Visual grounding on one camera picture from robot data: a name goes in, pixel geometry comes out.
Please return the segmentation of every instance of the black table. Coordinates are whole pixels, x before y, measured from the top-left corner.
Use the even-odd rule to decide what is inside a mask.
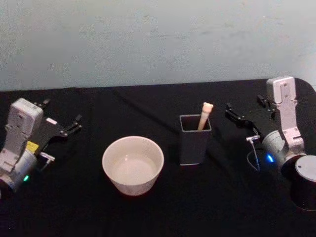
[[[316,154],[316,93],[297,79],[298,127],[306,152]],[[33,174],[0,205],[0,236],[316,236],[316,212],[295,206],[290,183],[273,163],[246,162],[247,131],[225,118],[225,104],[240,111],[266,95],[266,80],[113,88],[68,88],[0,93],[0,138],[9,105],[23,97],[51,99],[45,115],[62,125],[82,114],[82,131],[52,144],[56,162]],[[180,167],[179,115],[214,104],[209,155],[202,165]],[[157,142],[165,163],[154,187],[141,197],[119,193],[101,159],[116,139],[139,135]]]

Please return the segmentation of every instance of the bowl rim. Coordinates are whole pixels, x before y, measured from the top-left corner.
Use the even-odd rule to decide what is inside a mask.
[[[153,177],[149,180],[147,180],[146,182],[142,182],[142,183],[139,183],[139,184],[125,184],[125,183],[121,183],[121,182],[118,182],[117,180],[115,180],[113,177],[111,177],[111,175],[109,175],[109,173],[106,171],[105,169],[105,157],[107,155],[107,152],[109,151],[109,149],[113,146],[116,145],[116,143],[122,141],[122,140],[127,140],[127,139],[140,139],[140,140],[147,140],[149,141],[151,144],[153,144],[157,149],[158,149],[158,152],[160,153],[160,157],[162,158],[162,162],[161,162],[161,165],[160,167],[158,167],[158,170],[157,172],[153,175]],[[153,140],[147,138],[147,137],[142,137],[142,136],[127,136],[127,137],[122,137],[122,138],[119,138],[117,139],[116,141],[114,141],[113,143],[111,143],[107,148],[106,150],[104,151],[103,153],[103,156],[102,156],[102,168],[103,168],[103,171],[105,172],[105,174],[113,181],[115,181],[116,183],[118,184],[121,184],[121,185],[125,185],[125,186],[137,186],[137,185],[143,185],[143,184],[146,184],[148,182],[150,182],[151,180],[153,180],[155,177],[157,177],[161,170],[162,170],[162,167],[163,167],[163,164],[164,164],[164,155],[163,155],[163,152],[162,152],[162,149],[160,148],[160,146],[154,142]]]

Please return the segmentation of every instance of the green led light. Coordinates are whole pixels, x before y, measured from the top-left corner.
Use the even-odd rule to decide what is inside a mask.
[[[29,179],[29,176],[26,175],[26,176],[24,177],[23,181],[27,181],[28,179]]]

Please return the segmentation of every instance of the pen holder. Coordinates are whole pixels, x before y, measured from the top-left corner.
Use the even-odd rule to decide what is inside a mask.
[[[211,125],[207,119],[203,130],[197,130],[201,115],[180,115],[180,165],[201,164],[205,158]]]

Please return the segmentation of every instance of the wall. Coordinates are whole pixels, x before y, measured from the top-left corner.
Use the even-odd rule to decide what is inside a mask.
[[[0,90],[293,75],[316,85],[314,0],[0,0]]]

